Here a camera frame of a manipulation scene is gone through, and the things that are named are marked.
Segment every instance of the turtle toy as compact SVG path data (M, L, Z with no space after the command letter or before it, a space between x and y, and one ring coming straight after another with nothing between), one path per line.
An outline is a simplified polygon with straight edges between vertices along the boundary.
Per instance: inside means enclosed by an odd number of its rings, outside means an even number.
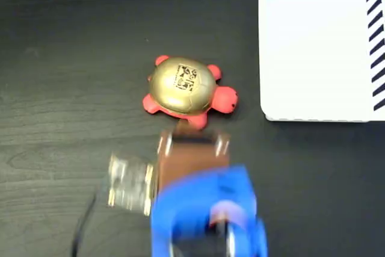
M163 111L202 129L211 108L225 114L234 111L238 95L231 87L217 85L221 70L216 65L167 55L159 56L155 65L149 76L150 93L143 99L148 113Z

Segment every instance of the gold turtle shell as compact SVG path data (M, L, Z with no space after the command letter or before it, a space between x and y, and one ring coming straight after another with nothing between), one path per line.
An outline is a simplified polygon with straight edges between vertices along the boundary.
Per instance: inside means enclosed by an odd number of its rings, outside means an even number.
M217 84L205 64L171 57L159 64L150 80L150 94L163 108L177 114L206 111Z

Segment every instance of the striped border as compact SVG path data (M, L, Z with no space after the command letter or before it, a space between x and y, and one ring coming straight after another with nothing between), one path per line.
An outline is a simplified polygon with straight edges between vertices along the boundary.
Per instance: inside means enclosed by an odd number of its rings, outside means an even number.
M367 15L370 19L368 29L375 29L375 31L369 36L369 45L371 50L369 55L371 56L372 63L371 69L378 65L384 65L385 63L385 32L384 32L384 12L383 10L377 10L379 5L382 4L382 0L366 0L370 5ZM382 76L385 75L385 66L372 77L372 83L379 82ZM379 85L374 91L372 96L375 97L385 91L385 80L382 80L382 84ZM373 110L379 110L385 106L385 98L374 105Z

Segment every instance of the turtle head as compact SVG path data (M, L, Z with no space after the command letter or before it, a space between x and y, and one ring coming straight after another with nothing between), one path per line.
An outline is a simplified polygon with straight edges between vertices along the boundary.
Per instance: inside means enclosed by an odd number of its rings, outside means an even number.
M238 103L238 94L231 87L220 87L215 89L211 106L213 109L224 114L232 113Z

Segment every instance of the black table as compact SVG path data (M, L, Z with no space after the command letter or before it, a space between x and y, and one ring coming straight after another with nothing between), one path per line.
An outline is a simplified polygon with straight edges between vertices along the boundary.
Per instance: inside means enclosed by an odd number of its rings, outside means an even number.
M384 126L270 123L259 105L257 0L0 0L0 255L68 256L112 150L154 159L176 121L145 113L160 54L223 69L232 135L270 256L382 256ZM100 203L81 256L149 256L144 217Z

